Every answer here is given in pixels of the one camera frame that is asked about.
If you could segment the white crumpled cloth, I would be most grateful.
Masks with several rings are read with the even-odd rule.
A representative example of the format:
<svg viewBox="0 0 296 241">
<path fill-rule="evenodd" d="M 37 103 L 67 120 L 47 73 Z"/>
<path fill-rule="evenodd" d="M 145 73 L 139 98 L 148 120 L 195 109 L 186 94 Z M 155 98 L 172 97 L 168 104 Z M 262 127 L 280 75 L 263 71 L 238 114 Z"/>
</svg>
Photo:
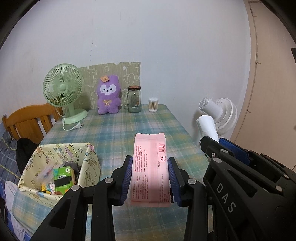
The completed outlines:
<svg viewBox="0 0 296 241">
<path fill-rule="evenodd" d="M 15 194 L 17 191 L 17 185 L 11 181 L 6 181 L 4 184 L 4 194 L 5 194 L 5 202 L 6 209 L 8 211 L 8 224 L 9 228 L 12 228 L 13 233 L 19 240 L 25 239 L 25 229 L 22 224 L 20 224 L 15 216 L 13 215 L 13 202 L 15 198 Z"/>
</svg>

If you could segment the plaid tablecloth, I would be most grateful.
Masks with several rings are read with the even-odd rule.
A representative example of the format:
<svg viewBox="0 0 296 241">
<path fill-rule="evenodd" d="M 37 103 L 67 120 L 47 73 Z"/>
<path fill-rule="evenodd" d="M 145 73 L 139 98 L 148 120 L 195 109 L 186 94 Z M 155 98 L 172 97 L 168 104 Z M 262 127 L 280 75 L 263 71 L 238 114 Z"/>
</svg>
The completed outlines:
<svg viewBox="0 0 296 241">
<path fill-rule="evenodd" d="M 43 139 L 43 144 L 93 144 L 101 165 L 100 177 L 111 175 L 122 165 L 127 155 L 133 154 L 137 133 L 164 133 L 167 152 L 190 177 L 203 179 L 208 160 L 180 122 L 165 105 L 151 113 L 147 106 L 139 113 L 122 109 L 116 114 L 99 115 L 91 110 L 82 128 L 70 131 L 61 122 L 55 123 Z M 113 208 L 115 237 L 117 240 L 182 240 L 184 238 L 187 209 L 172 204 L 168 208 L 145 208 L 125 202 Z"/>
</svg>

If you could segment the purple plush toy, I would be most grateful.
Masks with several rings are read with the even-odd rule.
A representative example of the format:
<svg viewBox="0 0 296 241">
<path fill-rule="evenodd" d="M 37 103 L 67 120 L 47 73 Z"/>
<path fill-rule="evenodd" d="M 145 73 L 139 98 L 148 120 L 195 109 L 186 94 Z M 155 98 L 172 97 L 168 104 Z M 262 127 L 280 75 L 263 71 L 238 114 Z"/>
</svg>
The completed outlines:
<svg viewBox="0 0 296 241">
<path fill-rule="evenodd" d="M 96 90 L 98 114 L 117 113 L 121 105 L 120 92 L 121 87 L 117 75 L 101 77 Z"/>
</svg>

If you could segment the beige cartoon wall mat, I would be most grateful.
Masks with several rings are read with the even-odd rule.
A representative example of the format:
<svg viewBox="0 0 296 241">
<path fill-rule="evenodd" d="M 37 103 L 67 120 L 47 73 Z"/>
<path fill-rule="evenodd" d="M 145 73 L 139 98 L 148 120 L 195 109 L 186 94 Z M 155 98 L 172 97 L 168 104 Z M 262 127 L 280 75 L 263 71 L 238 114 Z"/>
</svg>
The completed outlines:
<svg viewBox="0 0 296 241">
<path fill-rule="evenodd" d="M 100 78 L 105 75 L 115 74 L 118 76 L 122 93 L 126 93 L 129 86 L 140 85 L 140 62 L 105 63 L 82 67 L 79 70 L 84 85 L 81 96 L 74 103 L 75 108 L 86 110 L 97 108 L 96 89 Z"/>
</svg>

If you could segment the clear bag of straws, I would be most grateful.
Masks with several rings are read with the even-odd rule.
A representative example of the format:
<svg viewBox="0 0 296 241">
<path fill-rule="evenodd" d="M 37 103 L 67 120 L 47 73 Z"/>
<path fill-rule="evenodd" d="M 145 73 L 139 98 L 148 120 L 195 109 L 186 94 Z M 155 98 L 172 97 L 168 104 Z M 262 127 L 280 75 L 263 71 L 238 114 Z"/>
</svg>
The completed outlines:
<svg viewBox="0 0 296 241">
<path fill-rule="evenodd" d="M 60 168 L 61 163 L 53 163 L 53 164 L 49 164 L 48 166 L 46 166 L 44 168 L 43 171 L 41 171 L 39 173 L 39 175 L 36 177 L 36 180 L 40 183 L 40 184 L 47 184 L 52 182 L 53 180 L 53 171 L 54 169 Z"/>
</svg>

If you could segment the pink paper packet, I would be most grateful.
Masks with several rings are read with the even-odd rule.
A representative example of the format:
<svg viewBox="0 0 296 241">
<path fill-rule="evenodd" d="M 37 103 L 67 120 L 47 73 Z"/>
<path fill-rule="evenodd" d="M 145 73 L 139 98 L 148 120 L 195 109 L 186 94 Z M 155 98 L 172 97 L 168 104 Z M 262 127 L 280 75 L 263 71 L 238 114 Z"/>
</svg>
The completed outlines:
<svg viewBox="0 0 296 241">
<path fill-rule="evenodd" d="M 135 136 L 130 204 L 142 207 L 169 207 L 171 204 L 164 133 L 137 133 Z"/>
</svg>

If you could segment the beige door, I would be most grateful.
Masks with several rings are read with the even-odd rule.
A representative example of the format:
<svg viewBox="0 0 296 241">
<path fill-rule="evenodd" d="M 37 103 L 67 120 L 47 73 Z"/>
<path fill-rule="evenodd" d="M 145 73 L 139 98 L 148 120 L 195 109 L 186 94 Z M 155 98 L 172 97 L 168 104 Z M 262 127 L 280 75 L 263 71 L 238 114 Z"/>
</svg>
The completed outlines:
<svg viewBox="0 0 296 241">
<path fill-rule="evenodd" d="M 247 90 L 235 144 L 295 170 L 295 42 L 262 2 L 245 1 L 251 36 Z"/>
</svg>

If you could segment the white standing fan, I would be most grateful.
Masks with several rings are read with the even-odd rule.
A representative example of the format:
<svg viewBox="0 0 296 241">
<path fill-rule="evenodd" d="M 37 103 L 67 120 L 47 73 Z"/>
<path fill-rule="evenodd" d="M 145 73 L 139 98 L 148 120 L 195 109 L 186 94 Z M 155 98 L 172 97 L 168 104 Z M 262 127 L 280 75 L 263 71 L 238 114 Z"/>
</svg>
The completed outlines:
<svg viewBox="0 0 296 241">
<path fill-rule="evenodd" d="M 217 100 L 205 97 L 200 101 L 199 109 L 213 118 L 218 136 L 226 134 L 236 124 L 238 116 L 237 108 L 226 97 Z"/>
</svg>

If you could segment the green desk fan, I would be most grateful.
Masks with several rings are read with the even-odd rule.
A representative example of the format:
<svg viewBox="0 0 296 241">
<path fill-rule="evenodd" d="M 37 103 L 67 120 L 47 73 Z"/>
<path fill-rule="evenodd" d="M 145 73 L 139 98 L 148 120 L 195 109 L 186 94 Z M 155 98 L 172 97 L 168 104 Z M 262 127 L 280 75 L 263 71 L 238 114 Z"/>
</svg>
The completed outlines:
<svg viewBox="0 0 296 241">
<path fill-rule="evenodd" d="M 67 107 L 64 116 L 66 125 L 79 123 L 87 116 L 87 111 L 74 108 L 74 102 L 81 96 L 83 77 L 79 69 L 69 63 L 52 68 L 43 82 L 43 94 L 46 101 L 56 108 Z"/>
</svg>

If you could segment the blue plaid bedding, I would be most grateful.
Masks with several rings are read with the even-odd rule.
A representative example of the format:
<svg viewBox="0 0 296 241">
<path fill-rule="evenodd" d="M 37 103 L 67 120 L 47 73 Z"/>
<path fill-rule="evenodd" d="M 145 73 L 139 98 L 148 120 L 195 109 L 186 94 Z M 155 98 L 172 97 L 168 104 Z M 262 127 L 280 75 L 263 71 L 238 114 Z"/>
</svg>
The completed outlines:
<svg viewBox="0 0 296 241">
<path fill-rule="evenodd" d="M 9 132 L 1 137 L 0 148 L 1 181 L 11 181 L 18 185 L 21 175 L 16 162 L 17 141 L 11 138 Z"/>
</svg>

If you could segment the glass mason jar mug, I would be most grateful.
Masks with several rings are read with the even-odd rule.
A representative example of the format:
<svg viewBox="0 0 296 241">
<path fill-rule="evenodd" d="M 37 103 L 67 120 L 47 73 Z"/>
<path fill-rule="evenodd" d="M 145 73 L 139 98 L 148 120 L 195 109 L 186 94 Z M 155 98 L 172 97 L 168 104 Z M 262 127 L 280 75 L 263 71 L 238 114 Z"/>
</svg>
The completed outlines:
<svg viewBox="0 0 296 241">
<path fill-rule="evenodd" d="M 125 88 L 122 94 L 122 105 L 129 113 L 141 112 L 141 87 L 133 85 Z"/>
</svg>

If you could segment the yellow cartoon storage box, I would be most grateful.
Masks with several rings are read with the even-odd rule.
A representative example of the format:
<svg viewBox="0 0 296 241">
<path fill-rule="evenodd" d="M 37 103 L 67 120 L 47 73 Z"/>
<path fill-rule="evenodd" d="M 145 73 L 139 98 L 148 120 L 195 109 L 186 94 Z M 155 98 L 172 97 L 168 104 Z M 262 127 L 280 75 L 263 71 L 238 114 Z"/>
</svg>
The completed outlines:
<svg viewBox="0 0 296 241">
<path fill-rule="evenodd" d="M 42 188 L 49 183 L 40 184 L 36 177 L 49 164 L 61 163 L 60 167 L 64 167 L 67 162 L 81 168 L 76 182 L 81 187 L 94 186 L 99 182 L 101 167 L 92 144 L 46 144 L 39 145 L 30 157 L 19 180 L 19 190 L 40 204 L 54 206 L 62 196 L 43 192 Z"/>
</svg>

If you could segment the cotton swab container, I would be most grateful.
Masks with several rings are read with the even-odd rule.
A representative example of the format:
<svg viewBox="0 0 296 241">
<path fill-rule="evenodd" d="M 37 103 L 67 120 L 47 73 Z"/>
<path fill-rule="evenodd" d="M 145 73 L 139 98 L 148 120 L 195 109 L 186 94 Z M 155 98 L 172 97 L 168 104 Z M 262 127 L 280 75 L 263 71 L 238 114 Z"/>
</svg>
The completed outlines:
<svg viewBox="0 0 296 241">
<path fill-rule="evenodd" d="M 156 97 L 150 97 L 149 98 L 149 103 L 148 103 L 148 110 L 150 112 L 157 112 L 158 111 L 158 104 L 159 104 L 159 99 Z"/>
</svg>

